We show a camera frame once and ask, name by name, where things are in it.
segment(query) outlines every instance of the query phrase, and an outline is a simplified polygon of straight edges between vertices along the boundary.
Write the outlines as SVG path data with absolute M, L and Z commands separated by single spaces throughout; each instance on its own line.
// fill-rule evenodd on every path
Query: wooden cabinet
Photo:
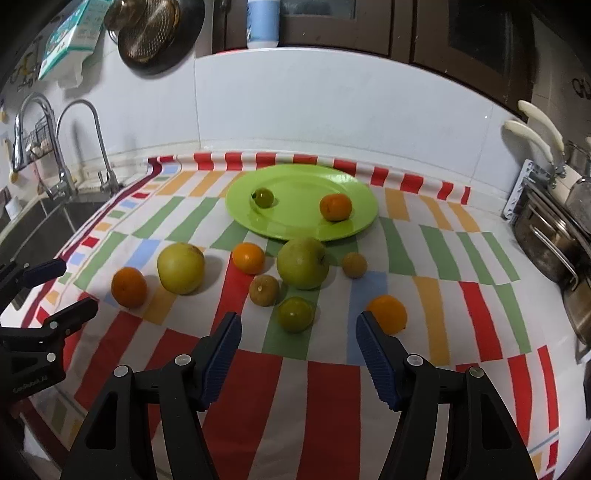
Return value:
M 411 62 L 516 111 L 531 99 L 531 14 L 504 0 L 417 0 Z
M 213 51 L 246 48 L 247 0 L 215 0 Z M 280 46 L 343 48 L 440 73 L 517 111 L 534 32 L 521 0 L 281 0 Z

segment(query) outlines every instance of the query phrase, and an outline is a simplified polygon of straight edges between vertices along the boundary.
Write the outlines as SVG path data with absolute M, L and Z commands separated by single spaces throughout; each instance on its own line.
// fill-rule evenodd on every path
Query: white backsplash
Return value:
M 304 151 L 393 165 L 505 198 L 523 161 L 536 158 L 529 145 L 501 131 L 511 113 L 413 66 L 311 48 L 203 56 L 211 48 L 211 2 L 207 7 L 194 52 L 169 72 L 137 76 L 102 34 L 85 62 L 80 87 L 61 90 L 37 82 L 33 89 L 49 98 L 56 116 L 73 99 L 93 102 L 107 152 L 115 159 L 197 148 Z M 586 123 L 591 100 L 580 99 L 570 82 L 584 73 L 580 63 L 567 62 L 576 60 L 574 54 L 569 57 L 560 39 L 544 34 L 540 25 L 536 22 L 538 49 L 550 53 L 541 56 L 534 103 L 566 138 L 580 142 L 591 125 Z M 2 92 L 9 121 L 0 124 L 0 138 L 12 140 L 15 113 L 29 93 L 15 87 Z M 563 113 L 575 108 L 577 115 Z M 30 127 L 39 111 L 31 108 L 26 117 Z M 82 106 L 68 112 L 60 141 L 73 171 L 100 158 L 92 116 Z M 1 152 L 0 187 L 9 173 L 4 156 Z M 36 182 L 28 170 L 19 186 L 10 187 L 13 194 L 32 196 Z M 55 174 L 51 161 L 40 162 L 40 170 L 43 176 Z

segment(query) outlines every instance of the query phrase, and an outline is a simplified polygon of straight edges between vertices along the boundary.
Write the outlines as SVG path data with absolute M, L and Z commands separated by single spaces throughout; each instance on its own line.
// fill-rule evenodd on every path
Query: stainless steel sink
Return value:
M 109 199 L 106 193 L 79 194 L 74 199 L 41 199 L 0 242 L 0 264 L 12 259 L 37 265 L 56 256 L 74 233 Z M 21 308 L 30 290 L 22 290 L 12 305 Z

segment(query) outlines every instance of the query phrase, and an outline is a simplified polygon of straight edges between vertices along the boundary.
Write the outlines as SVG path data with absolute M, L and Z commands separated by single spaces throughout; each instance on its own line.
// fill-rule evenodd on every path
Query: white bottle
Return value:
M 248 0 L 246 45 L 248 48 L 275 48 L 279 45 L 281 0 Z

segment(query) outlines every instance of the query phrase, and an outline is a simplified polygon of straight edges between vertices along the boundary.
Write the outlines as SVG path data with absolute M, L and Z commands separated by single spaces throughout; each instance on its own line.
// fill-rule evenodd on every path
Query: green stripe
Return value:
M 72 276 L 72 274 L 70 272 L 66 272 L 58 279 L 58 282 L 61 283 L 62 285 L 65 285 L 66 283 L 68 283 L 68 280 L 70 279 L 71 276 Z
M 107 259 L 111 256 L 115 248 L 123 241 L 127 235 L 124 233 L 119 232 L 110 232 L 107 239 L 104 241 L 103 245 L 99 250 L 95 253 L 95 256 L 90 259 L 87 263 L 86 267 L 78 278 L 74 282 L 74 285 L 81 290 L 86 290 L 92 277 L 96 275 L 99 271 L 99 268 L 105 265 Z
M 61 433 L 61 429 L 64 427 L 64 422 L 66 421 L 66 406 L 60 401 L 59 398 L 56 398 L 56 406 L 53 409 L 53 416 L 51 417 L 51 426 L 57 432 L 57 434 Z
M 328 251 L 330 265 L 338 266 L 343 261 L 343 257 L 351 252 L 357 253 L 357 237 L 350 236 L 341 240 L 334 240 L 325 244 Z
M 277 309 L 279 303 L 290 297 L 301 297 L 316 307 L 319 293 L 319 288 L 315 290 L 298 290 L 293 287 L 287 287 L 285 284 L 281 285 L 280 299 L 278 300 L 277 305 L 273 307 L 271 320 L 267 326 L 265 341 L 262 345 L 262 353 L 271 353 L 272 355 L 306 360 L 312 327 L 310 326 L 301 333 L 286 332 L 277 322 Z
M 510 283 L 504 285 L 495 285 L 496 294 L 499 296 L 499 300 L 503 304 L 511 330 L 519 345 L 520 353 L 530 353 L 531 345 L 530 339 L 527 336 L 527 330 L 525 328 L 525 322 L 519 309 L 519 303 L 515 298 L 515 292 L 513 292 L 513 286 Z
M 156 229 L 166 220 L 178 204 L 183 201 L 183 197 L 172 197 L 166 205 L 158 210 L 152 218 L 139 227 L 133 235 L 137 238 L 150 238 Z
M 220 238 L 212 243 L 212 248 L 231 252 L 236 248 L 237 244 L 241 244 L 244 241 L 247 233 L 248 230 L 240 225 L 240 223 L 232 222 L 230 226 L 224 230 Z
M 467 232 L 458 232 L 457 235 L 460 238 L 462 245 L 464 245 L 468 257 L 470 257 L 470 261 L 472 262 L 474 271 L 476 271 L 476 275 L 478 276 L 478 283 L 492 285 L 494 283 L 492 275 L 488 271 L 488 268 L 482 260 L 480 253 L 474 246 L 474 243 L 472 242 L 470 235 Z
M 212 211 L 217 203 L 217 198 L 205 197 L 201 203 L 193 210 L 187 218 L 176 227 L 172 233 L 166 238 L 171 242 L 188 242 L 197 230 L 199 224 Z
M 439 272 L 441 280 L 462 280 L 460 270 L 457 267 L 456 261 L 453 259 L 452 252 L 449 250 L 443 234 L 441 231 L 432 226 L 421 225 L 423 237 L 427 242 L 429 251 Z
M 113 211 L 109 212 L 109 214 L 107 216 L 112 217 L 112 218 L 121 218 L 121 217 L 123 217 L 123 215 L 125 215 L 125 212 L 122 212 L 121 210 L 113 210 Z
M 395 223 L 391 219 L 384 217 L 380 217 L 379 221 L 382 223 L 386 238 L 390 273 L 415 276 L 417 272 L 414 269 L 413 261 L 410 260 L 404 248 L 402 238 L 400 238 L 400 234 L 396 230 Z
M 486 243 L 488 243 L 492 252 L 495 254 L 495 257 L 501 264 L 501 267 L 503 267 L 503 270 L 505 270 L 505 272 L 507 273 L 509 280 L 519 280 L 517 270 L 511 263 L 511 260 L 509 260 L 509 257 L 503 250 L 503 247 L 501 247 L 501 244 L 498 242 L 498 240 L 495 238 L 492 232 L 483 232 L 482 236 L 484 237 L 484 240 L 486 240 Z
M 277 255 L 279 255 L 279 250 L 281 250 L 283 245 L 285 245 L 285 242 L 270 238 L 267 240 L 267 251 L 265 252 L 265 255 L 268 257 L 277 257 Z

